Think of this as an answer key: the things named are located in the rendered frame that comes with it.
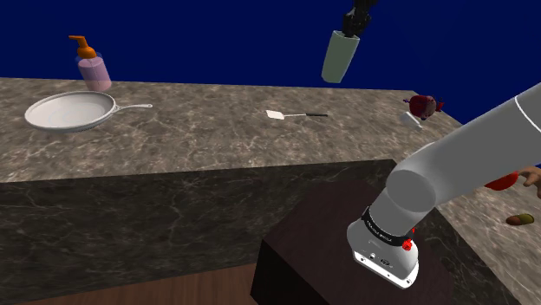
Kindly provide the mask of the pale green tall cup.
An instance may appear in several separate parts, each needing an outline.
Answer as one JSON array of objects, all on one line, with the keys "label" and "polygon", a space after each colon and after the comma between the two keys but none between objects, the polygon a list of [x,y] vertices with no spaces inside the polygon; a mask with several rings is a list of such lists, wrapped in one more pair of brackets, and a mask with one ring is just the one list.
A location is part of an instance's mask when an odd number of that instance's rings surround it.
[{"label": "pale green tall cup", "polygon": [[327,83],[341,83],[358,47],[360,38],[356,35],[346,37],[334,30],[326,51],[321,77]]}]

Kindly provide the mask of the dark red figure toy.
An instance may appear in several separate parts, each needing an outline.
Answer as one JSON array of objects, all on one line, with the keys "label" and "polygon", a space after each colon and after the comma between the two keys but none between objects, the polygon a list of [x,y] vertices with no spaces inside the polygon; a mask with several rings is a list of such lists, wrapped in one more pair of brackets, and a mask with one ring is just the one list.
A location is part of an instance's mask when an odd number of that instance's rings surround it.
[{"label": "dark red figure toy", "polygon": [[440,112],[444,106],[444,102],[437,101],[430,95],[414,95],[403,101],[409,105],[409,112],[421,120],[426,120],[435,112]]}]

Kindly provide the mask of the red round object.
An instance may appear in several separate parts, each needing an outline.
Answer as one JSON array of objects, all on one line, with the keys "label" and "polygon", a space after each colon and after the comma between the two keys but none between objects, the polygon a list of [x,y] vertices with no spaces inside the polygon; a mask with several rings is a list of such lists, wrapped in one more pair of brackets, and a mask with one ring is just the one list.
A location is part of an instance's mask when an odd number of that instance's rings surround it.
[{"label": "red round object", "polygon": [[518,172],[512,172],[508,175],[505,175],[502,178],[498,178],[486,184],[486,187],[494,191],[503,191],[513,186],[517,182],[518,176],[519,176]]}]

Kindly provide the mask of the dark wooden robot stand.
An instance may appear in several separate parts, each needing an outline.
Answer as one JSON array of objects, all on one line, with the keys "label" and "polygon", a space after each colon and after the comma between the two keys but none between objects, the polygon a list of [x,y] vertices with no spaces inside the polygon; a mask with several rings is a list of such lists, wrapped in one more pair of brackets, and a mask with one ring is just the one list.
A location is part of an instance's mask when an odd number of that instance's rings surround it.
[{"label": "dark wooden robot stand", "polygon": [[375,200],[364,181],[323,183],[263,239],[251,287],[257,305],[451,305],[453,279],[420,233],[420,270],[400,289],[356,263],[346,231]]}]

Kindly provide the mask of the tan figure hand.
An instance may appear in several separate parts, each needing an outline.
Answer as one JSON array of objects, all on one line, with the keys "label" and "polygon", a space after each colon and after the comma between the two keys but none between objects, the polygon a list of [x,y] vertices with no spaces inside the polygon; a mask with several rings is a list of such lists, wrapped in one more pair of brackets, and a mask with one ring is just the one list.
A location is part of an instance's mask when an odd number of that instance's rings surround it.
[{"label": "tan figure hand", "polygon": [[536,166],[528,166],[518,172],[525,178],[524,187],[535,185],[537,188],[537,197],[541,199],[541,168]]}]

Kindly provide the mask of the brown green oblong object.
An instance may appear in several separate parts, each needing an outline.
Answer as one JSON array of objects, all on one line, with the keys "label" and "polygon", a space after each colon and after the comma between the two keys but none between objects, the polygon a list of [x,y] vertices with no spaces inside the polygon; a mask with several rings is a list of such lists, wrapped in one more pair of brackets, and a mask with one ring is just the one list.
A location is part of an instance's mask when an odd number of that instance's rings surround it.
[{"label": "brown green oblong object", "polygon": [[535,218],[529,213],[522,213],[518,215],[509,216],[505,222],[509,225],[520,226],[526,224],[532,224]]}]

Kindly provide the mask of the pink soap dispenser orange pump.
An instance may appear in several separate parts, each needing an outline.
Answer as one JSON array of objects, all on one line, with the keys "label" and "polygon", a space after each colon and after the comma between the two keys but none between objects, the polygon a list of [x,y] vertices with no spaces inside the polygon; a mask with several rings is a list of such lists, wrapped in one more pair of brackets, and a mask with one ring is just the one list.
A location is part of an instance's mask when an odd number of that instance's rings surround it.
[{"label": "pink soap dispenser orange pump", "polygon": [[78,43],[75,60],[87,88],[97,92],[110,89],[112,81],[102,56],[88,45],[84,36],[69,36],[68,38]]}]

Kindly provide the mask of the white frying pan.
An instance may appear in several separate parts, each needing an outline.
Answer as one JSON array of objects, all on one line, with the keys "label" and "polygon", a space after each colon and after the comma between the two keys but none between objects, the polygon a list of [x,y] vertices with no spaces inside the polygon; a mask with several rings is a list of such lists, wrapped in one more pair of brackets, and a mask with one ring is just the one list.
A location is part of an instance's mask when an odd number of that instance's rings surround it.
[{"label": "white frying pan", "polygon": [[74,91],[39,100],[26,110],[24,119],[37,130],[50,133],[78,133],[99,126],[120,110],[152,106],[152,104],[119,106],[109,94]]}]

